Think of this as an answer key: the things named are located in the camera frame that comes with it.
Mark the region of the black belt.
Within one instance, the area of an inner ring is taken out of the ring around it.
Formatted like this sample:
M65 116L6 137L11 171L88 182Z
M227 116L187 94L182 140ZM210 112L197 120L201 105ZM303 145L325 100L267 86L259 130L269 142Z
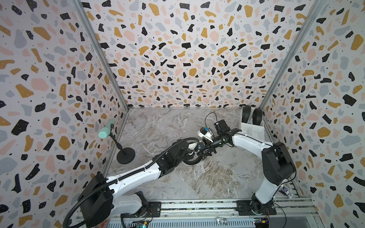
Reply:
M187 165L196 165L203 160L202 155L197 155L196 152L189 152L185 155L183 162Z
M245 105L241 109L241 122L248 123L251 115L252 107L250 105Z
M263 111L260 108L254 109L252 113L252 124L260 126L262 122Z

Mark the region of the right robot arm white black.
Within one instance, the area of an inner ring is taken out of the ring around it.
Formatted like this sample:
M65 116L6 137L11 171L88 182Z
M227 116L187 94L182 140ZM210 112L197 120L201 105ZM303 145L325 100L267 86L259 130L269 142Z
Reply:
M280 186L290 182L296 167L285 144L261 141L244 134L240 129L230 129L224 120L214 124L217 136L214 137L208 127L202 127L198 135L203 145L195 150L197 156L211 156L216 148L230 145L251 152L262 160L264 179L259 189L252 196L252 205L267 205L272 202Z

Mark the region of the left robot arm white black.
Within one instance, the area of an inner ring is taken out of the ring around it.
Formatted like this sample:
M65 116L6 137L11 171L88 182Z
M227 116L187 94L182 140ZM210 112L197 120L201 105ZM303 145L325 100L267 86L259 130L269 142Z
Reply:
M149 203L143 193L137 192L123 200L118 199L140 185L172 173L182 162L189 164L189 160L200 148L197 138L180 139L139 168L117 176L105 177L101 173L96 175L79 196L77 204L66 215L62 226L73 227L71 217L77 210L81 211L83 221L76 224L76 228L83 225L92 228L106 220L112 212L144 215Z

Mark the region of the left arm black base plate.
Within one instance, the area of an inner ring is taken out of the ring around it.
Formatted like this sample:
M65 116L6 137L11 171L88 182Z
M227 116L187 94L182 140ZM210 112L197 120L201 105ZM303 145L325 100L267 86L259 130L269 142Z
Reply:
M161 215L161 205L159 201L150 201L147 204L142 204L142 207L135 213L123 213L124 218L134 219L150 219L158 218Z

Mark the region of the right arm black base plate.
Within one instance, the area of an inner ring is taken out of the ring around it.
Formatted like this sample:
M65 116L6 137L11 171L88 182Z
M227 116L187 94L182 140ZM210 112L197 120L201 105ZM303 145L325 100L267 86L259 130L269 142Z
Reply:
M240 216L271 216L277 214L272 201L267 204L261 204L257 200L238 200L236 201L236 206L236 211Z

